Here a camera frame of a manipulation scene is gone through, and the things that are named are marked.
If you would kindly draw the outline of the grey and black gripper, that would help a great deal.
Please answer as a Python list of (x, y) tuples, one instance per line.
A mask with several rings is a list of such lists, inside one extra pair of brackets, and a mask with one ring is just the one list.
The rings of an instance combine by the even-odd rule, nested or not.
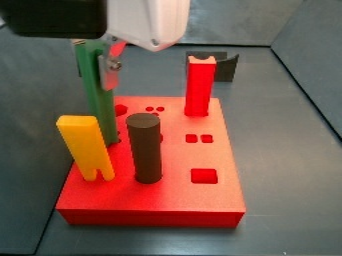
[(107, 43), (98, 56), (104, 91), (119, 84), (127, 42), (158, 52), (179, 41), (187, 28), (190, 3), (191, 0), (107, 0), (107, 33), (122, 40)]

